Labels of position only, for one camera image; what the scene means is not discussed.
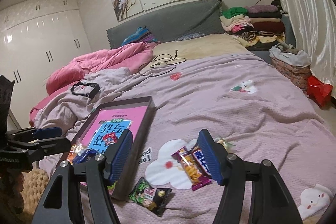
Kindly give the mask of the person's left hand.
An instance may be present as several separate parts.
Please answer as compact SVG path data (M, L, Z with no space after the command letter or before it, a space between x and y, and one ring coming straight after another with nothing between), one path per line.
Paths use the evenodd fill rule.
M22 197L25 178L18 170L1 170L1 204L11 213L21 214L25 206Z

